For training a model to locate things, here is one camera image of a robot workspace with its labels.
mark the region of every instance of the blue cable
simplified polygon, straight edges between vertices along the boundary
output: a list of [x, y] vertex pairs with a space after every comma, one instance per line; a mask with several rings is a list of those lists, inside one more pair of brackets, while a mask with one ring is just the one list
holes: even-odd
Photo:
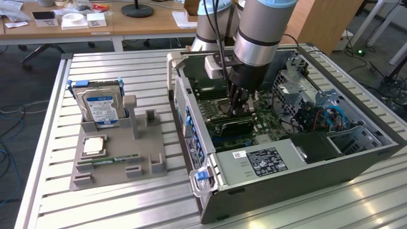
[[[346, 116], [345, 116], [345, 113], [343, 113], [343, 111], [342, 111], [342, 109], [338, 107], [338, 106], [334, 106], [334, 105], [331, 105], [331, 106], [327, 106], [326, 107], [326, 111], [325, 111], [325, 116], [326, 117], [329, 117], [329, 111], [327, 111], [327, 109], [334, 109], [334, 110], [338, 110], [338, 112], [341, 113], [341, 118], [342, 118], [342, 121], [345, 120], [345, 124], [346, 124], [346, 126], [347, 126], [347, 118], [346, 118]], [[327, 120], [327, 122], [329, 122], [329, 124], [331, 125], [331, 126], [335, 126], [335, 124], [333, 123], [333, 121], [327, 118], [326, 119]]]
[[2, 140], [2, 141], [0, 141], [0, 142], [7, 142], [7, 141], [11, 140], [14, 137], [17, 137], [17, 135], [23, 131], [23, 128], [25, 128], [25, 121], [23, 121], [22, 119], [19, 119], [19, 118], [9, 118], [9, 117], [5, 117], [5, 116], [2, 116], [2, 115], [0, 115], [0, 118], [9, 119], [9, 120], [17, 120], [17, 121], [19, 121], [19, 122], [22, 123], [19, 131], [18, 131], [10, 138], [7, 138], [6, 140]]
[[14, 166], [14, 171], [15, 171], [15, 174], [18, 176], [18, 188], [15, 189], [14, 193], [11, 194], [11, 196], [0, 203], [0, 207], [6, 204], [6, 202], [15, 197], [15, 195], [19, 193], [21, 191], [21, 188], [22, 188], [22, 183], [21, 183], [21, 175], [19, 175], [19, 171], [18, 171], [18, 167], [15, 166], [15, 161], [14, 161], [14, 157], [5, 151], [5, 150], [0, 150], [0, 152], [5, 153], [5, 156], [9, 157], [11, 163], [13, 163], [13, 166]]

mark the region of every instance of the black device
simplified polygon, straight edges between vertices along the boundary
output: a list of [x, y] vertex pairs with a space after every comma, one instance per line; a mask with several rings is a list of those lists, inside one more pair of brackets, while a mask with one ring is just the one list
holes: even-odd
[[133, 18], [146, 18], [154, 14], [154, 8], [139, 4], [139, 1], [135, 0], [134, 4], [122, 7], [122, 13]]

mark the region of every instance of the hard drive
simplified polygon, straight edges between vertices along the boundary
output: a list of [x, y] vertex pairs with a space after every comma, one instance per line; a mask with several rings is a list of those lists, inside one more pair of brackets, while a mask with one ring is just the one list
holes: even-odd
[[83, 120], [94, 121], [98, 128], [119, 126], [119, 119], [127, 117], [123, 106], [123, 80], [90, 82], [69, 81], [69, 90], [78, 101]]

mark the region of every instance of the wooden desk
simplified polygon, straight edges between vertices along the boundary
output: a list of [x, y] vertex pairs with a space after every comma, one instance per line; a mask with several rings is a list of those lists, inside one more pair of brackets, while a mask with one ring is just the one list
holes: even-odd
[[[327, 54], [339, 41], [341, 35], [356, 15], [364, 0], [299, 0], [286, 33], [293, 35], [301, 43], [310, 42]], [[0, 45], [41, 44], [65, 42], [113, 41], [117, 52], [123, 51], [122, 41], [130, 39], [154, 39], [195, 37], [195, 29], [181, 29], [177, 26], [173, 9], [151, 5], [155, 13], [151, 17], [137, 19], [122, 14], [122, 7], [130, 2], [106, 2], [111, 6], [114, 15], [107, 16], [107, 27], [63, 31], [61, 26], [38, 27], [35, 21], [29, 26], [7, 28], [0, 20]], [[161, 4], [182, 9], [175, 2]], [[37, 2], [25, 2], [23, 12], [33, 18], [31, 12], [50, 11], [59, 7], [41, 7]], [[283, 36], [282, 44], [294, 43]]]
[[299, 0], [289, 22], [299, 43], [331, 54], [364, 0]]
[[[105, 35], [111, 35], [114, 33], [114, 16], [106, 15], [107, 24], [106, 27], [95, 27], [82, 30], [63, 30], [62, 29], [62, 16], [58, 15], [58, 26], [51, 27], [38, 27], [38, 24], [35, 23], [35, 19], [33, 16], [33, 12], [38, 11], [53, 11], [57, 9], [61, 9], [63, 7], [53, 6], [53, 7], [42, 7], [37, 2], [25, 2], [22, 11], [26, 13], [26, 15], [31, 18], [31, 21], [29, 22], [27, 26], [22, 26], [18, 28], [5, 28], [5, 35], [0, 37], [9, 38], [9, 39], [19, 39], [25, 36], [30, 36], [30, 38], [54, 38], [54, 37], [78, 37], [78, 36], [98, 36], [101, 33], [105, 33]], [[10, 23], [10, 19], [5, 17], [3, 19], [5, 23]]]
[[[150, 5], [154, 8], [154, 15], [147, 18], [131, 18], [122, 13], [122, 7], [129, 4], [131, 3], [114, 3], [115, 35], [197, 32], [197, 29], [181, 29], [177, 26], [173, 17], [173, 12], [177, 10]], [[175, 2], [163, 2], [161, 4], [175, 9], [183, 9], [183, 5]]]
[[[183, 30], [177, 26], [173, 9], [153, 6], [155, 14], [143, 19], [127, 17], [122, 14], [122, 7], [130, 2], [105, 2], [111, 6], [113, 15], [107, 15], [106, 27], [97, 27], [81, 30], [62, 30], [62, 16], [58, 16], [59, 26], [38, 27], [33, 12], [51, 11], [62, 7], [42, 7], [37, 2], [25, 2], [22, 11], [33, 18], [27, 26], [7, 28], [3, 23], [10, 23], [9, 18], [0, 19], [0, 45], [43, 44], [113, 41], [117, 52], [123, 52], [123, 40], [155, 39], [175, 37], [195, 37], [195, 29]], [[173, 8], [182, 8], [181, 3], [161, 3]]]

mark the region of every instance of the white label sticker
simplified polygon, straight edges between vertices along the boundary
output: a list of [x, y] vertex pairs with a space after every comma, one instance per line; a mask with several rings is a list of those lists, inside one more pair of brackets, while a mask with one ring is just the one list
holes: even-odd
[[110, 35], [110, 32], [93, 32], [93, 35]]
[[25, 22], [19, 22], [19, 23], [6, 23], [5, 25], [7, 26], [7, 28], [15, 28], [15, 27], [29, 25], [29, 23], [25, 21]]
[[95, 122], [101, 124], [111, 124], [118, 122], [119, 117], [117, 109], [113, 107], [113, 96], [87, 98], [87, 102]]
[[242, 158], [242, 157], [246, 157], [246, 151], [245, 150], [234, 152], [234, 158], [235, 159]]

